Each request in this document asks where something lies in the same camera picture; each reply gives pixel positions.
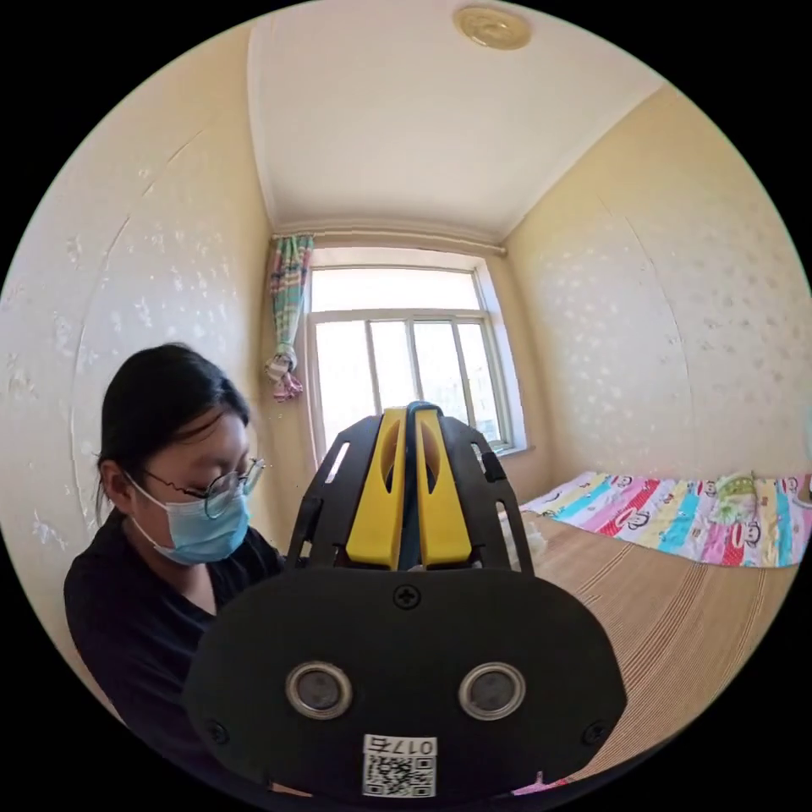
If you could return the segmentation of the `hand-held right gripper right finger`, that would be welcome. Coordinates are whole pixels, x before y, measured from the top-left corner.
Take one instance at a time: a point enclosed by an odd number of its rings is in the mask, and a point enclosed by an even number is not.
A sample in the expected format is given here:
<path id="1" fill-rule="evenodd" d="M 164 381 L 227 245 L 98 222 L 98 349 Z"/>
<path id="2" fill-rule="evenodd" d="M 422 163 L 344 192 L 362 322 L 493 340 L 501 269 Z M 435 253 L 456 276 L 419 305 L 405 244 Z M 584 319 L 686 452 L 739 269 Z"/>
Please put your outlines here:
<path id="1" fill-rule="evenodd" d="M 420 557 L 424 568 L 465 565 L 472 546 L 439 413 L 414 414 Z"/>

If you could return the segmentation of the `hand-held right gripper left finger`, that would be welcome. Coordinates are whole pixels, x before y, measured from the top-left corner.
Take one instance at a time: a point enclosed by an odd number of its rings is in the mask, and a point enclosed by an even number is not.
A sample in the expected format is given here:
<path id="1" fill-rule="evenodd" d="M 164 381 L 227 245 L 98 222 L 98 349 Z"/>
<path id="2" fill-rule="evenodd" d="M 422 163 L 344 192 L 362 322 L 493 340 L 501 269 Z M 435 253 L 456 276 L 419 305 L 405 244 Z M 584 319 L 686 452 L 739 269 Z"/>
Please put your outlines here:
<path id="1" fill-rule="evenodd" d="M 406 409 L 384 411 L 346 545 L 351 563 L 398 564 L 403 525 Z"/>

